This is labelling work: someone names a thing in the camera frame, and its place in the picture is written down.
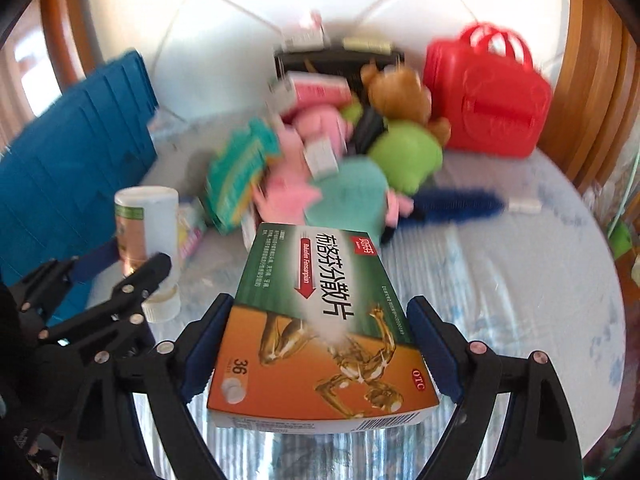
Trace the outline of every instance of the red plastic case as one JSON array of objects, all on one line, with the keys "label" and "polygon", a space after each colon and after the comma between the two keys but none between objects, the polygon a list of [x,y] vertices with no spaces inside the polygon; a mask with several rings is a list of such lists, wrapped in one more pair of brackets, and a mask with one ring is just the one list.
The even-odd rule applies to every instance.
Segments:
[{"label": "red plastic case", "polygon": [[[472,46],[478,31],[481,39]],[[498,36],[504,39],[504,56],[488,49]],[[520,44],[522,62],[513,41]],[[422,81],[431,90],[433,117],[451,122],[447,147],[492,155],[529,156],[553,97],[551,85],[533,69],[524,40],[487,23],[469,27],[458,40],[431,43]]]}]

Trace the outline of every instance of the white wall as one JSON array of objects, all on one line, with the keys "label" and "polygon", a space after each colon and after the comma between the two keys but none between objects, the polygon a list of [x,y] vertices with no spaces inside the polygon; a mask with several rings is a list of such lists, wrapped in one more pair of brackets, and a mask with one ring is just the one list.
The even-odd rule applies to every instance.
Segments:
[{"label": "white wall", "polygon": [[330,34],[386,36],[418,70],[425,47],[474,20],[517,30],[558,78],[569,0],[89,0],[104,59],[136,48],[160,104],[185,120],[264,101],[280,29],[311,9]]}]

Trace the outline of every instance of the golden human figure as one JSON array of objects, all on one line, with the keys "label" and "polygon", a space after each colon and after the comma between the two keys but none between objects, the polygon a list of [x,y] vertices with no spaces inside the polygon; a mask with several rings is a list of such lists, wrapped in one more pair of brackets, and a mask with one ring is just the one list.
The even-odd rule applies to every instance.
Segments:
[{"label": "golden human figure", "polygon": [[[348,336],[344,336],[337,343],[323,341],[329,354],[338,365],[340,373],[318,384],[316,392],[327,404],[346,418],[365,415],[364,412],[350,410],[336,393],[337,388],[346,388],[354,382],[368,386],[364,397],[374,408],[393,413],[402,406],[402,395],[389,384],[380,381],[396,351],[394,336],[386,325],[384,313],[378,305],[371,309],[369,315],[376,320],[384,344],[375,355],[371,355],[369,351]],[[280,319],[285,318],[273,312],[267,314],[258,351],[260,363],[264,366],[291,357],[302,350],[309,341],[319,338],[309,324],[301,319],[290,320],[284,330],[280,332],[278,327]]]}]

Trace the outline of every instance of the round table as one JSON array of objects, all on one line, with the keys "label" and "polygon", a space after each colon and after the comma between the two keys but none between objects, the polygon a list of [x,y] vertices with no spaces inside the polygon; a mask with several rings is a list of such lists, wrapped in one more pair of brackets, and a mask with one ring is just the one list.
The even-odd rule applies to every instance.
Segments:
[{"label": "round table", "polygon": [[[241,124],[238,118],[232,124]],[[180,189],[203,149],[220,145],[228,121],[158,143],[145,179]],[[495,352],[551,357],[571,407],[583,455],[607,429],[620,392],[625,325],[620,287],[606,240],[580,197],[540,152],[526,160],[446,153],[435,176],[443,186],[482,187],[505,197],[538,198],[539,215],[504,213],[462,225],[398,230],[381,258],[402,304],[424,295],[444,321]],[[239,232],[211,230],[180,280],[182,311],[152,325],[157,340],[175,339],[220,292],[235,293],[246,260]],[[118,279],[116,267],[94,286],[94,301]],[[234,479],[411,479],[426,463],[453,412],[443,398],[418,426],[351,434],[259,433],[213,426],[208,388],[189,405],[216,461]],[[508,396],[498,396],[472,478],[484,476],[498,442]],[[136,406],[159,476],[174,478],[146,397]]]}]

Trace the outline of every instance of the blue brush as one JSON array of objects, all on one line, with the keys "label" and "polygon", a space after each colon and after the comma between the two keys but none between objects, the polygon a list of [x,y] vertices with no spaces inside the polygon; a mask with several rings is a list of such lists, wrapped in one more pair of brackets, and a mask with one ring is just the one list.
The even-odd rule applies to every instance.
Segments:
[{"label": "blue brush", "polygon": [[495,193],[483,189],[421,189],[413,197],[414,211],[404,224],[462,223],[468,220],[490,218],[503,211],[536,214],[541,205],[536,199],[502,200]]}]

